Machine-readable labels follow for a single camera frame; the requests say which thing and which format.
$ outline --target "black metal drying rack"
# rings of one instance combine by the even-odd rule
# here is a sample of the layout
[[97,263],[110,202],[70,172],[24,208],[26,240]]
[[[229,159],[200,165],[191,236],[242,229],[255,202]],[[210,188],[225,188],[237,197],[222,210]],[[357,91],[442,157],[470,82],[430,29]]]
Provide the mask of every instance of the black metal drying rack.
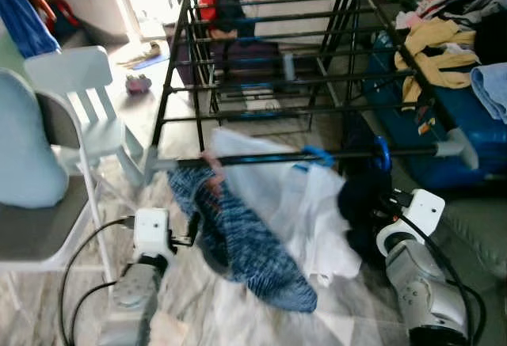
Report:
[[[279,4],[279,3],[295,3],[307,2],[317,0],[260,0],[256,2],[240,2],[242,6],[247,5],[264,5],[264,4]],[[418,64],[415,62],[414,57],[406,49],[403,41],[398,33],[393,28],[388,20],[386,14],[380,7],[378,0],[334,0],[334,7],[328,12],[315,12],[315,13],[301,13],[301,14],[287,14],[279,16],[267,17],[244,17],[238,19],[224,19],[219,18],[214,21],[203,20],[201,10],[216,8],[217,5],[200,4],[199,0],[182,0],[181,12],[177,20],[173,39],[170,45],[170,62],[166,75],[166,81],[163,87],[162,99],[158,110],[156,123],[154,126],[154,134],[151,141],[151,147],[148,152],[147,158],[147,179],[149,180],[152,174],[158,170],[170,169],[174,166],[173,159],[159,159],[158,158],[158,144],[161,138],[162,127],[172,122],[181,121],[195,121],[197,125],[198,141],[200,149],[204,150],[204,137],[202,122],[205,120],[216,120],[219,124],[224,120],[258,120],[258,119],[272,119],[272,118],[292,118],[295,116],[308,116],[311,118],[314,115],[320,114],[343,114],[345,112],[364,112],[375,111],[383,109],[400,109],[403,107],[413,108],[428,108],[432,107],[436,117],[442,124],[444,129],[448,132],[449,140],[447,142],[435,143],[430,146],[419,147],[403,147],[403,148],[390,148],[390,155],[392,157],[410,156],[410,155],[432,155],[432,156],[449,156],[462,154],[464,149],[470,150],[471,145],[464,137],[462,132],[456,136],[454,132],[459,129],[451,116],[446,111],[445,107],[440,104],[436,95],[433,93],[433,88],[429,84],[427,78],[422,73]],[[379,24],[367,27],[360,27],[360,15],[373,14]],[[311,32],[292,32],[284,34],[273,34],[266,36],[244,36],[238,37],[233,40],[230,39],[212,39],[208,37],[207,27],[209,25],[217,25],[218,23],[247,23],[256,24],[264,22],[277,22],[277,21],[290,21],[301,19],[315,19],[315,18],[329,18],[327,28],[322,31]],[[379,30],[384,30],[393,40],[394,46],[391,48],[382,49],[363,49],[358,47],[358,36],[365,33],[374,33]],[[223,72],[227,73],[231,67],[254,65],[254,64],[280,64],[284,61],[283,55],[268,55],[256,56],[253,58],[231,57],[227,54],[227,49],[233,42],[252,42],[252,41],[273,41],[273,40],[287,40],[296,37],[305,36],[323,36],[320,46],[309,47],[310,53],[299,54],[297,51],[303,49],[304,46],[298,46],[292,54],[291,62],[295,60],[310,60],[315,64],[317,73],[308,78],[298,78],[287,80],[286,78],[260,78],[256,82],[243,82],[243,83],[224,83],[220,81],[215,75],[215,67],[220,64]],[[349,48],[346,50],[339,49],[344,36],[349,38]],[[210,52],[210,44],[212,43],[225,43],[225,54],[220,60],[213,59]],[[178,61],[178,54],[180,52],[188,53],[188,60]],[[384,74],[366,74],[356,72],[356,57],[358,55],[372,55],[379,52],[391,52],[394,54],[399,51],[405,60],[408,68],[406,70],[399,70],[395,72],[388,72]],[[330,64],[334,57],[346,56],[348,57],[348,70],[346,74],[331,74]],[[192,69],[193,85],[186,85],[183,87],[172,87],[173,72],[177,67],[189,67]],[[394,105],[352,105],[353,98],[353,83],[361,82],[366,79],[381,79],[383,84],[393,83],[399,81],[407,76],[414,76],[417,83],[421,86],[422,94],[416,103],[402,103],[401,101]],[[340,99],[335,89],[336,82],[346,83],[344,95]],[[287,89],[287,88],[307,88],[307,94],[303,95],[308,98],[307,105],[298,107],[275,108],[275,109],[262,109],[262,110],[220,110],[218,99],[220,94],[224,92],[242,92],[247,89],[248,91],[263,90],[263,89]],[[323,92],[328,96],[330,103],[326,105],[317,105],[317,97],[322,95]],[[187,91],[192,94],[195,116],[192,117],[166,117],[166,106],[168,96],[172,93]],[[200,96],[202,93],[210,93],[210,109],[209,113],[202,113],[200,107]],[[287,97],[292,97],[290,93],[286,93]],[[257,99],[263,99],[262,93],[255,96]],[[363,150],[328,150],[335,159],[340,158],[369,158],[380,154],[379,150],[373,148]],[[251,164],[251,163],[264,163],[264,162],[295,162],[295,161],[310,161],[318,159],[317,155],[307,154],[304,152],[292,152],[282,154],[255,154],[255,155],[237,155],[221,158],[220,161],[223,165],[237,165],[237,164]],[[204,161],[201,159],[185,159],[177,160],[180,166],[202,166]]]

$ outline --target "yellow cloth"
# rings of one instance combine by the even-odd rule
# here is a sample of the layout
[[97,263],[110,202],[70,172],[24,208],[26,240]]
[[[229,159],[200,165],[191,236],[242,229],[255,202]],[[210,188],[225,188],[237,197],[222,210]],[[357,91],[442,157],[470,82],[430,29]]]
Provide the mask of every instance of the yellow cloth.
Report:
[[[471,65],[476,61],[474,54],[453,54],[446,51],[442,55],[428,57],[421,51],[427,46],[434,48],[444,43],[473,44],[474,38],[475,32],[459,32],[459,26],[454,21],[443,21],[436,17],[415,25],[406,38],[405,46],[414,56],[429,83],[461,89],[470,85],[469,73],[440,71],[440,69]],[[408,68],[399,52],[395,55],[395,65],[398,70]],[[419,95],[421,87],[414,77],[407,77],[403,82],[403,102],[417,102]]]

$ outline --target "marble floor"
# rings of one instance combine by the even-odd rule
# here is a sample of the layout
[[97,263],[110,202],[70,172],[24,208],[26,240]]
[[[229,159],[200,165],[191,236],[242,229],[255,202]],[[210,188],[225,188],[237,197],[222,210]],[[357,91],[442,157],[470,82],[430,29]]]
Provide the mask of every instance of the marble floor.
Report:
[[[151,140],[154,116],[165,78],[167,62],[143,70],[152,79],[153,88],[144,96],[129,97],[124,89],[126,70],[115,66],[125,59],[132,47],[111,51],[114,83],[109,94],[119,115],[139,141],[147,146]],[[175,83],[179,77],[175,74]],[[192,102],[181,93],[169,99],[168,115],[192,113]],[[331,118],[319,120],[310,133],[271,135],[270,139],[301,147],[307,143],[332,146],[337,143],[336,124]],[[204,129],[208,137],[212,127]],[[251,131],[251,128],[235,128]],[[169,156],[198,154],[196,128],[192,123],[171,124],[164,130],[161,151]],[[166,207],[173,229],[183,232],[185,220],[172,199],[163,173],[157,173],[150,185],[133,188],[114,159],[106,159],[100,171],[108,181],[140,207]],[[107,222],[128,209],[113,195],[103,191],[100,211]],[[113,228],[106,232],[109,251],[120,271],[132,254],[132,232]],[[98,262],[97,246],[90,245],[79,263]],[[0,345],[60,345],[57,331],[56,303],[60,272],[16,275],[25,312],[16,311],[0,277]],[[72,272],[69,295],[65,301],[67,316],[81,294],[101,283],[96,272]],[[395,296],[381,272],[367,266],[355,279],[336,278],[329,288],[311,281],[318,292],[318,309],[312,314],[276,310],[259,302],[242,285],[227,282],[204,263],[197,248],[182,249],[177,263],[166,273],[159,295],[159,309],[189,326],[184,346],[225,345],[408,345],[406,329],[397,310]],[[96,293],[83,306],[78,319],[77,345],[94,345],[107,306],[105,291]]]

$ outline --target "blue suitcase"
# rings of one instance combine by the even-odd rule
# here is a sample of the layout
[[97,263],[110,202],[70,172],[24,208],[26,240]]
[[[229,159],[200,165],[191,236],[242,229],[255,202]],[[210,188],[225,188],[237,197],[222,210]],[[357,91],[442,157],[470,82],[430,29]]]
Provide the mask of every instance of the blue suitcase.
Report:
[[[391,39],[381,33],[374,48],[392,47]],[[367,73],[386,73],[395,69],[391,53],[375,53],[368,62]],[[384,81],[367,80],[363,91],[371,104],[399,103],[402,99],[403,80],[381,86]],[[479,168],[470,169],[459,157],[408,157],[406,165],[419,184],[427,189],[447,189],[474,186],[485,181],[507,177],[507,125],[493,120],[475,97],[471,87],[447,89],[435,87],[435,94],[451,117],[467,135],[479,157]],[[417,113],[414,110],[378,110],[375,112],[396,146],[428,146],[447,140],[446,131],[434,116],[432,109],[425,118],[435,117],[436,125],[430,132],[419,135]]]

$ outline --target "dark blue cloth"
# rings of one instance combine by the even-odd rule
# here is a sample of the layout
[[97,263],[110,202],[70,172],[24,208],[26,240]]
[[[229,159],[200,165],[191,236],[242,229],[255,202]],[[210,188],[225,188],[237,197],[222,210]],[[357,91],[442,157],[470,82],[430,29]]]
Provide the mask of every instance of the dark blue cloth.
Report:
[[225,183],[215,196],[205,184],[208,168],[170,173],[174,198],[189,218],[202,217],[202,241],[212,256],[230,268],[229,280],[243,282],[261,300],[284,310],[312,312],[317,295],[297,264],[262,220],[231,194]]
[[0,0],[0,17],[26,59],[59,49],[28,0]]

